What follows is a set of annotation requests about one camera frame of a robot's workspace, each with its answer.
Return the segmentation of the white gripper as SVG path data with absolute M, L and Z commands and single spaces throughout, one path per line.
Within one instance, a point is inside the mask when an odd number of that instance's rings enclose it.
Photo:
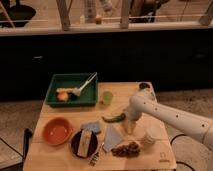
M 136 121 L 141 118 L 142 113 L 131 106 L 127 106 L 123 110 L 123 113 L 126 115 L 127 118 L 127 120 L 125 121 L 125 131 L 127 134 L 131 135 L 136 127 Z

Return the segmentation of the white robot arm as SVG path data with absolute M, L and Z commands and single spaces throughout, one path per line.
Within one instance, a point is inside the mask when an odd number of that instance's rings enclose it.
M 132 121 L 139 120 L 143 113 L 149 114 L 213 150 L 213 119 L 160 104 L 151 90 L 131 95 L 124 113 Z

